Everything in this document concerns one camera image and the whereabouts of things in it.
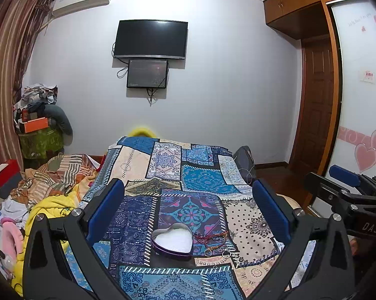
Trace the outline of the brown wooden door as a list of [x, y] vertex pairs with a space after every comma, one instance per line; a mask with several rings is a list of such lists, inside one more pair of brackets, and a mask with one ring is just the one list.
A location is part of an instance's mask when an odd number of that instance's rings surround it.
[[300, 177], [319, 169], [330, 128], [333, 61], [330, 39], [306, 41], [303, 85], [291, 170]]

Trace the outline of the purple heart-shaped tin box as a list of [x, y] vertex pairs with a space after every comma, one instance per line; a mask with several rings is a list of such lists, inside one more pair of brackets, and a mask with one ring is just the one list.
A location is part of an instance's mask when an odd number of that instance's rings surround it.
[[156, 254], [187, 262], [193, 255], [193, 233], [183, 223], [173, 223], [151, 234], [151, 245]]

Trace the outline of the orange box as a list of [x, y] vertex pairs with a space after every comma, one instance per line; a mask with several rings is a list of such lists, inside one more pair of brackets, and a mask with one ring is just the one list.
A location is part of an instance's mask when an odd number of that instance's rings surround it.
[[25, 123], [20, 123], [20, 132], [23, 134], [38, 131], [49, 127], [48, 118], [41, 117], [34, 120], [29, 120]]

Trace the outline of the blue patchwork bed cover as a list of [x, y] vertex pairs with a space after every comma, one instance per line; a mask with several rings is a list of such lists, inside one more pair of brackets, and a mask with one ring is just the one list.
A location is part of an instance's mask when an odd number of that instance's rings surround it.
[[[94, 250], [131, 299], [247, 299], [283, 250], [226, 148], [123, 137], [78, 208], [114, 178], [125, 195]], [[193, 233], [185, 262], [151, 245], [154, 230], [174, 223]]]

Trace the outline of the yellow headboard cushion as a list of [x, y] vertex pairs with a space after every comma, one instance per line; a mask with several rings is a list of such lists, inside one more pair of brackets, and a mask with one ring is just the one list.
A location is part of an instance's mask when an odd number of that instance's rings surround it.
[[156, 138], [156, 134], [147, 127], [136, 127], [128, 133], [128, 137]]

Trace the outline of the pink plush toy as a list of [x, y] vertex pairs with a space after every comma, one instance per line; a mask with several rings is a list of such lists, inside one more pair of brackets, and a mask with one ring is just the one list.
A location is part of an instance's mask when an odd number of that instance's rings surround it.
[[17, 255], [23, 251], [24, 236], [13, 219], [3, 218], [1, 227], [1, 250], [15, 261]]

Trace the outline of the yellow cartoon blanket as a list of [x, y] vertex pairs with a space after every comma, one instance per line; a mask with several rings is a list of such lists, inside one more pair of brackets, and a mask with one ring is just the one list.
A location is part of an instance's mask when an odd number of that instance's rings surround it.
[[25, 236], [22, 242], [21, 252], [16, 255], [14, 273], [11, 281], [12, 288], [24, 298], [24, 271], [26, 265], [32, 259], [32, 249], [38, 245], [38, 236], [47, 234], [50, 230], [50, 221], [64, 219], [71, 214], [72, 210], [79, 206], [83, 197], [93, 185], [94, 179], [83, 178], [81, 182], [74, 185], [67, 194], [55, 192], [36, 205], [29, 212], [29, 217], [24, 226]]

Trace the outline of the striped brown curtain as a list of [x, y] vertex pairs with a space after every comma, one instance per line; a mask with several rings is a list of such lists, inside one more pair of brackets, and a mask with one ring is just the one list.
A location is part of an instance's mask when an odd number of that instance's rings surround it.
[[23, 166], [14, 129], [13, 106], [20, 101], [22, 79], [52, 0], [4, 0], [0, 5], [0, 164]]

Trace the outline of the small wall monitor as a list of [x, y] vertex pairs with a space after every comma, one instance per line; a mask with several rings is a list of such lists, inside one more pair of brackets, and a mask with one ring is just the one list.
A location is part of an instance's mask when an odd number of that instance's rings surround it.
[[130, 60], [127, 88], [165, 89], [168, 82], [168, 68], [167, 60]]

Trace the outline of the large wall television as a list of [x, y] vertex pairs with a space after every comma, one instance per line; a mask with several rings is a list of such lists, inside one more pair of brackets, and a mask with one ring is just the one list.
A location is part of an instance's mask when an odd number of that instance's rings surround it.
[[114, 57], [183, 60], [187, 50], [188, 23], [171, 20], [119, 21]]

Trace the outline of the white wardrobe sliding door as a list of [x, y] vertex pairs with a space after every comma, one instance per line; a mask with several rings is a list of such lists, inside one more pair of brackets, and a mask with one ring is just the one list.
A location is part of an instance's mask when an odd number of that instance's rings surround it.
[[376, 176], [376, 9], [368, 0], [327, 4], [336, 30], [342, 86], [331, 164]]

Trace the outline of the striped patchwork quilt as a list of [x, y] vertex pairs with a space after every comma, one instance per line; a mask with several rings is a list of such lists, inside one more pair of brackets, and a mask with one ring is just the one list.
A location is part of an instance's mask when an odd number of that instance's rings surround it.
[[25, 169], [10, 198], [31, 209], [47, 197], [67, 195], [83, 180], [95, 179], [99, 166], [88, 155], [57, 155], [38, 169]]

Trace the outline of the wooden overhead cabinet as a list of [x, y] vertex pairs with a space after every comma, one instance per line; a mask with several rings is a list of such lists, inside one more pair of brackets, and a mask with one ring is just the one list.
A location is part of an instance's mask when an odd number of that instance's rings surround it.
[[296, 40], [329, 33], [321, 0], [265, 0], [265, 23]]

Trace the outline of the pile of clothes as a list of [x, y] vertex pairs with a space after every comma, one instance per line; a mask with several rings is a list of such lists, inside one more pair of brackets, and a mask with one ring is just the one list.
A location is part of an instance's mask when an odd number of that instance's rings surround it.
[[56, 104], [58, 87], [46, 86], [37, 83], [32, 87], [25, 87], [21, 99], [13, 105], [14, 112], [27, 110], [29, 113], [36, 112], [46, 104]]

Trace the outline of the dark backpack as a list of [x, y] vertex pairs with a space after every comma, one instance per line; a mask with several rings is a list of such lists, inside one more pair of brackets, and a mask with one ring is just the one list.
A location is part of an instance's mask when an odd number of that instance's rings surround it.
[[241, 146], [233, 154], [233, 159], [243, 180], [248, 185], [252, 185], [256, 181], [257, 176], [255, 163], [250, 148], [245, 145]]

